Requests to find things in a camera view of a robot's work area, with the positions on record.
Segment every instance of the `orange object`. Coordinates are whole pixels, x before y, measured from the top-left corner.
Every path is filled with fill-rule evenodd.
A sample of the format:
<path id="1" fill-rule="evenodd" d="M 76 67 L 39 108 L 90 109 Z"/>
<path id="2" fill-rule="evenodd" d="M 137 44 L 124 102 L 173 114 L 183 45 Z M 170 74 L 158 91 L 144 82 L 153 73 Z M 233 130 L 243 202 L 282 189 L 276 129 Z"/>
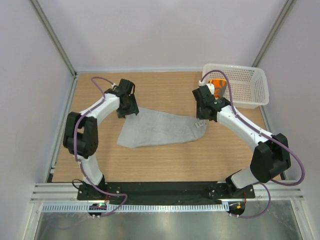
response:
<path id="1" fill-rule="evenodd" d="M 214 85 L 214 97 L 222 98 L 227 88 L 227 81 L 222 78 L 215 78 L 208 81 L 208 84 Z"/>

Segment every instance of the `white plastic basket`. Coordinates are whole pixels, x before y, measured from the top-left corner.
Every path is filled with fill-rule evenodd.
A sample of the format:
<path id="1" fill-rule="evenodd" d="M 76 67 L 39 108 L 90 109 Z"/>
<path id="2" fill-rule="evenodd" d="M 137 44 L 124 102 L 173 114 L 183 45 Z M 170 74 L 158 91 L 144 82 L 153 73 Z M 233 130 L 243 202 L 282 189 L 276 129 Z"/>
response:
<path id="1" fill-rule="evenodd" d="M 269 102 L 269 90 L 265 72 L 257 67 L 236 66 L 208 63 L 204 66 L 202 76 L 211 70 L 221 70 L 228 77 L 231 85 L 233 103 L 237 108 L 255 109 Z M 212 72 L 205 77 L 207 83 L 211 79 L 223 79 L 219 72 Z M 229 89 L 223 95 L 229 99 Z"/>

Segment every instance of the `wooden tabletop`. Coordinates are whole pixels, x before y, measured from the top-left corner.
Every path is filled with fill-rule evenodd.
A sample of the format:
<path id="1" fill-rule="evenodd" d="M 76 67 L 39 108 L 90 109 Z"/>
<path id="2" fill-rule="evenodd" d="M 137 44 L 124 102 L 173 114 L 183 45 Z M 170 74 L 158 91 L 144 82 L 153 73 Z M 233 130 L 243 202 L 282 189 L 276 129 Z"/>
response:
<path id="1" fill-rule="evenodd" d="M 134 82 L 139 107 L 180 116 L 196 115 L 192 90 L 197 88 L 201 72 L 81 74 L 71 111 L 80 112 L 100 99 L 101 93 L 90 81 L 93 76 L 116 84 L 121 78 Z M 97 82 L 103 90 L 110 88 L 103 80 Z M 258 126 L 265 127 L 259 108 L 239 110 Z M 194 142 L 138 148 L 117 145 L 124 121 L 113 112 L 98 127 L 96 155 L 106 181 L 222 181 L 251 162 L 253 153 L 249 147 L 214 121 L 209 122 L 205 135 Z M 53 182 L 70 182 L 75 178 L 82 178 L 79 165 L 74 156 L 61 147 Z"/>

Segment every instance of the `gray wall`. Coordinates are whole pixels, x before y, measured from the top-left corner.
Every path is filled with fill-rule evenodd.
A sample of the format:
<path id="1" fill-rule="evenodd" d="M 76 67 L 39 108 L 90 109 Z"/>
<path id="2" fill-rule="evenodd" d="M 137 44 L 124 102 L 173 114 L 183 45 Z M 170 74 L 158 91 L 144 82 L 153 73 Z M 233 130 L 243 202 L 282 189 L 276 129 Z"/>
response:
<path id="1" fill-rule="evenodd" d="M 27 0 L 0 1 L 0 239 L 21 239 L 72 77 Z"/>
<path id="2" fill-rule="evenodd" d="M 39 0 L 77 71 L 250 66 L 285 0 Z"/>
<path id="3" fill-rule="evenodd" d="M 298 0 L 276 36 L 260 68 L 268 79 L 266 113 L 271 128 L 285 134 L 301 158 L 306 177 L 302 189 L 320 226 L 320 1 Z M 291 158 L 290 179 L 300 177 Z"/>

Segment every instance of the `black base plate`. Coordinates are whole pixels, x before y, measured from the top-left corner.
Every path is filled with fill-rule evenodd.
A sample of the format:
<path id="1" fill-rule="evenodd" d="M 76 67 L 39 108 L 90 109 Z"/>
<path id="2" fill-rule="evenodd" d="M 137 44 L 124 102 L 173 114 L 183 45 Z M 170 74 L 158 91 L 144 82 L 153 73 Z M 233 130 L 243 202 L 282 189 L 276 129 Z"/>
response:
<path id="1" fill-rule="evenodd" d="M 242 199 L 243 194 L 232 197 L 227 191 L 226 183 L 212 181 L 199 182 L 108 182 L 109 193 L 128 195 L 126 205 L 210 205 L 219 204 L 222 199 Z M 252 185 L 244 188 L 247 199 L 254 199 Z M 78 200 L 98 200 L 90 194 L 78 192 Z M 110 204 L 120 204 L 122 197 L 110 197 Z"/>

